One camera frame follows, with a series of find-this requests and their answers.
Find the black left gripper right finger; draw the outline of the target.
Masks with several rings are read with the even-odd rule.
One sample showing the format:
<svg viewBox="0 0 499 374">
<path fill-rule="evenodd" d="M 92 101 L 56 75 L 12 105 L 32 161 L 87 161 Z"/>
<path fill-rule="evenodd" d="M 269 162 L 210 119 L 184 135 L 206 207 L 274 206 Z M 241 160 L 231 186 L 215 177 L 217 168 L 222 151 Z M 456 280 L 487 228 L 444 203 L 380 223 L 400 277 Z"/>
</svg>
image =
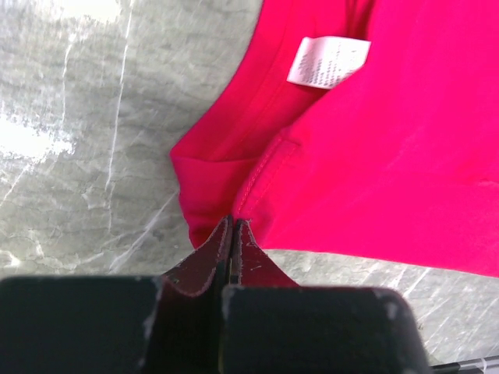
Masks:
<svg viewBox="0 0 499 374">
<path fill-rule="evenodd" d="M 304 287 L 235 226 L 221 296 L 223 373 L 426 373 L 407 302 L 372 287 Z"/>
</svg>

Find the red t shirt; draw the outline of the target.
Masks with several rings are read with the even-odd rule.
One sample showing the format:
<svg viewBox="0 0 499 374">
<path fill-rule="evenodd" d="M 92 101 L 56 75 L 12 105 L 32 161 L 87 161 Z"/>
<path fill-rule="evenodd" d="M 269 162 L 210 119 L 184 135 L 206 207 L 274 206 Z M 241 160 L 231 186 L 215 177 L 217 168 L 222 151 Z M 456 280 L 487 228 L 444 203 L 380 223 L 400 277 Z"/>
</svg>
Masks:
<svg viewBox="0 0 499 374">
<path fill-rule="evenodd" d="M 247 52 L 172 148 L 193 245 L 498 275 L 498 4 L 265 1 Z"/>
</svg>

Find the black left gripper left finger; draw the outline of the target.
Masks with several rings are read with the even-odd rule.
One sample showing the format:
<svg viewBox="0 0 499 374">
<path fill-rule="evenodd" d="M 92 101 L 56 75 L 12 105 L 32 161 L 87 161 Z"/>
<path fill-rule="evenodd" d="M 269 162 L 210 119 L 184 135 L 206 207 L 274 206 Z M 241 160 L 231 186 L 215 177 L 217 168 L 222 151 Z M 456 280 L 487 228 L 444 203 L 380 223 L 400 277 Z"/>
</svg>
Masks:
<svg viewBox="0 0 499 374">
<path fill-rule="evenodd" d="M 216 373 L 232 232 L 159 276 L 2 279 L 2 372 Z"/>
</svg>

